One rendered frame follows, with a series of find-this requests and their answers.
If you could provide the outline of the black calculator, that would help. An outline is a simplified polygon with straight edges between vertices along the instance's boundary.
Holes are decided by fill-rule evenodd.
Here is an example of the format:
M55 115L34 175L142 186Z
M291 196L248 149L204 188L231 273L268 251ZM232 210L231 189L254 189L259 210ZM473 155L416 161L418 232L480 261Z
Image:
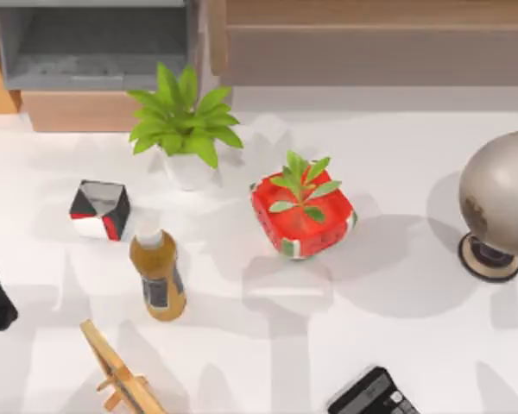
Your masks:
M337 393L327 414L420 414L385 367L373 366Z

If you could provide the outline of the green plant in white pot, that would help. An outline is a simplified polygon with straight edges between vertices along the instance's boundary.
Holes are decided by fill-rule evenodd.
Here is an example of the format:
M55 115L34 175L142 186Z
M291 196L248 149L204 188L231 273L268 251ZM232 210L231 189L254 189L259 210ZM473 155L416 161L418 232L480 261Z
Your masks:
M160 62L155 91L130 90L127 94L141 105L135 112L137 124L129 134L133 154L158 148L166 175L183 191L197 190L212 180L218 170L218 141L243 148L233 130L240 122L226 103L231 88L217 86L200 97L198 75L190 64L175 76Z

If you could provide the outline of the wooden framed stand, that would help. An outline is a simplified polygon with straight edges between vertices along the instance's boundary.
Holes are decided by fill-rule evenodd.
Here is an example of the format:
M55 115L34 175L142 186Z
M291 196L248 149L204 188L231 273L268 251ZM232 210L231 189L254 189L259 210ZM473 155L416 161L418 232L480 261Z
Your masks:
M106 411L112 413L119 404L124 404L131 414L168 414L153 394L147 379L130 371L90 319L79 327L105 376L96 391L102 392L109 386L113 388L104 402Z

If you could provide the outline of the wooden cupboard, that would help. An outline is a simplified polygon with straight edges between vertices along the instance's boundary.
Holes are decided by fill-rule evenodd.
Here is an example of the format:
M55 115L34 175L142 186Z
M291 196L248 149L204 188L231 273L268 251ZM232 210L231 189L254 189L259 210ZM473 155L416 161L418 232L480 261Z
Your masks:
M212 72L248 86L518 86L518 0L204 0Z

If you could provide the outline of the amber bottle with white cap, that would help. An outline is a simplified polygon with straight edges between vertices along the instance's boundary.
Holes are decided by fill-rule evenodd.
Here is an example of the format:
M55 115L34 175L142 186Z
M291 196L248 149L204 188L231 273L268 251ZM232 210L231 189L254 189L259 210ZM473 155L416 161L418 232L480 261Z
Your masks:
M129 246L129 258L140 275L148 313L162 322L180 317L186 291L177 267L175 239L157 222L141 221Z

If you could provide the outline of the grey globe on stand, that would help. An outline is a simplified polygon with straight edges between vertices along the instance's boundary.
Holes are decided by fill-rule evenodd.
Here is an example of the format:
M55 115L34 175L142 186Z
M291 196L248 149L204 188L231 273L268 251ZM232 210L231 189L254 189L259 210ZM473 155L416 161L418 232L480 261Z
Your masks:
M469 231L458 258L473 276L505 283L518 274L518 131L480 147L461 172L458 204Z

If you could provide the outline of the pale wooden drawer front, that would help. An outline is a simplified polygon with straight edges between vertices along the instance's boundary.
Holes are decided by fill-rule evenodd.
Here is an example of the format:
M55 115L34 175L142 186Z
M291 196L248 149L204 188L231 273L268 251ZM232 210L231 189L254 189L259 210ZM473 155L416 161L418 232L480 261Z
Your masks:
M129 132L142 107L125 91L22 91L21 96L37 132Z

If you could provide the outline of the black red white cup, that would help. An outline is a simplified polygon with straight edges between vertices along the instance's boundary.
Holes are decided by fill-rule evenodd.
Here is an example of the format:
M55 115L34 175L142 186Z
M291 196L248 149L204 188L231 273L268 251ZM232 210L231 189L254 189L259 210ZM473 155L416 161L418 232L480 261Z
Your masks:
M85 237L119 242L130 215L126 186L82 179L69 210L77 232Z

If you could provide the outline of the red plant pot with plant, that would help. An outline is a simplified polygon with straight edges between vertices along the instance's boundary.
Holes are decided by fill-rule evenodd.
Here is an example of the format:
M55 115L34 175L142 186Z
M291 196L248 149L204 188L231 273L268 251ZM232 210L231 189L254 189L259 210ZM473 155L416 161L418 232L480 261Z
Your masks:
M327 171L331 159L306 160L287 151L286 165L250 186L258 222L275 249L293 260L312 257L342 241L357 213Z

